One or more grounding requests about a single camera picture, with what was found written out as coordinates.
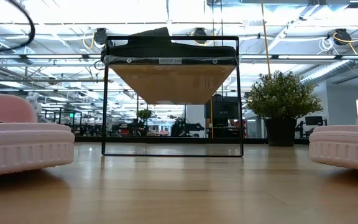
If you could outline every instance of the small plant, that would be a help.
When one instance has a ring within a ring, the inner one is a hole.
[[[153,115],[153,111],[150,110],[140,110],[137,112],[137,117],[140,118],[142,121],[145,121]]]
[[[301,118],[323,110],[321,100],[312,94],[315,87],[314,84],[302,84],[300,77],[292,72],[260,75],[260,81],[252,85],[247,107],[261,118]]]

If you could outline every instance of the exposed ductwork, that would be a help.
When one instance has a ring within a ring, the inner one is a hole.
[[[304,74],[301,74],[302,83],[318,83],[328,78],[334,77],[341,72],[345,72],[349,67],[356,65],[354,60],[341,60],[339,62],[332,63],[330,65],[322,65],[314,68]]]

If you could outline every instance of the ceiling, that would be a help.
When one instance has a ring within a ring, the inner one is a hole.
[[[40,92],[44,100],[44,108],[52,104],[77,103],[71,109],[86,111],[101,110],[101,105],[91,105],[91,109],[80,108],[79,103],[89,106],[90,103],[101,103],[103,93],[103,71],[101,63],[97,63],[98,56],[83,59],[65,59],[66,54],[100,54],[101,48],[91,45],[93,32],[97,28],[107,28],[109,35],[129,35],[145,30],[168,27],[171,35],[191,35],[197,27],[205,29],[207,35],[234,35],[240,38],[240,54],[258,55],[265,53],[264,27],[265,18],[266,38],[270,54],[278,55],[330,55],[354,54],[349,45],[338,46],[325,40],[332,36],[335,29],[346,29],[353,40],[358,39],[358,5],[356,1],[327,0],[327,1],[297,1],[276,0],[265,1],[264,17],[260,4],[243,4],[240,0],[222,0],[217,4],[210,4],[213,0],[23,0],[20,1],[35,22],[36,36],[26,49],[19,49],[11,54],[49,54],[63,55],[61,58],[37,58],[31,63],[23,63],[14,58],[1,59],[0,79],[15,80],[33,79],[47,80],[79,80],[81,82],[31,82],[21,83],[23,90],[53,90],[77,89],[78,91]],[[26,40],[29,25],[26,18],[9,3],[0,0],[0,47],[13,47]],[[283,72],[293,71],[295,74],[315,68],[322,61],[271,61],[270,70]],[[334,83],[346,78],[353,71],[331,77]],[[257,80],[260,73],[267,73],[265,60],[246,60],[241,63],[241,89],[247,91]],[[224,83],[224,90],[236,88],[235,73]],[[131,91],[121,78],[112,70],[109,75],[109,111],[114,116],[133,117],[133,104],[137,95]],[[338,85],[358,85],[358,78]],[[18,88],[14,85],[0,83],[0,89]],[[53,100],[49,97],[60,97],[66,101]],[[157,116],[180,116],[184,106],[162,105],[152,110],[158,111]]]

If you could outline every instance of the wooden floor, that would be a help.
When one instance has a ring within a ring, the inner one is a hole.
[[[306,146],[245,150],[103,157],[76,144],[73,164],[0,176],[0,223],[358,223],[358,171],[312,163]]]

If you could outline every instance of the black monitor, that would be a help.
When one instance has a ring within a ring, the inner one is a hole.
[[[305,117],[306,125],[323,125],[323,117],[322,116],[307,116]]]
[[[238,97],[214,95],[212,97],[212,117],[213,119],[239,118]],[[205,104],[205,118],[211,118],[211,100]]]

